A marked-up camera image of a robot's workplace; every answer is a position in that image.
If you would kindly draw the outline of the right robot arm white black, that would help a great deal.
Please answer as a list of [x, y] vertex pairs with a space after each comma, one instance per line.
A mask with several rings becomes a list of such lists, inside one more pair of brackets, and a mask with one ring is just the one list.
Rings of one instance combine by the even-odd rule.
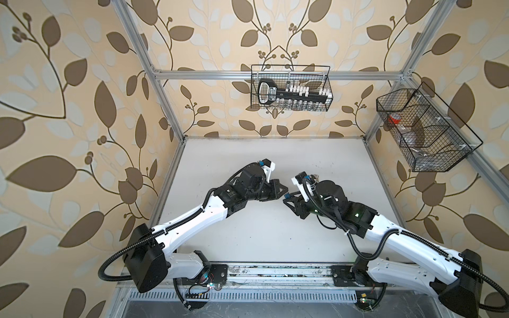
[[365, 279], [419, 291], [462, 317], [480, 310], [508, 312], [508, 293], [482, 271], [481, 256], [436, 245], [393, 223], [377, 210], [350, 201], [331, 180], [305, 172], [293, 177], [298, 191], [284, 204], [301, 219], [314, 214], [334, 223], [347, 237]]

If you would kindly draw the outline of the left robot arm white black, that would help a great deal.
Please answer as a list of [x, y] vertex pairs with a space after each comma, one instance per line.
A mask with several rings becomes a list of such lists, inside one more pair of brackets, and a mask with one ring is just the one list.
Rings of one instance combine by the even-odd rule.
[[203, 277], [210, 268], [198, 250], [178, 254], [178, 248], [207, 227], [244, 209], [249, 201], [280, 199], [288, 188], [270, 175], [276, 165], [268, 159], [252, 162], [223, 185], [210, 189], [204, 202], [180, 217], [152, 228], [136, 227], [128, 245], [109, 257], [98, 270], [105, 282], [134, 282], [145, 293], [166, 279]]

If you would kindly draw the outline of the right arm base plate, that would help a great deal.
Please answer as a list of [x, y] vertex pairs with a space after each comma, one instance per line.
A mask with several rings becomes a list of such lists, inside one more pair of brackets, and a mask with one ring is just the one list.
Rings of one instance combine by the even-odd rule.
[[330, 267], [335, 287], [378, 288], [382, 283], [375, 282], [364, 270], [353, 265], [333, 265]]

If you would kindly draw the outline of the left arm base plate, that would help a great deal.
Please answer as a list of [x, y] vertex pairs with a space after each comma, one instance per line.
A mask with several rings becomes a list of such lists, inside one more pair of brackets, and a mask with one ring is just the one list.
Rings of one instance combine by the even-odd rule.
[[229, 266], [226, 264], [212, 264], [206, 266], [195, 278], [178, 278], [179, 284], [184, 286], [204, 285], [212, 283], [213, 286], [223, 286], [227, 282]]

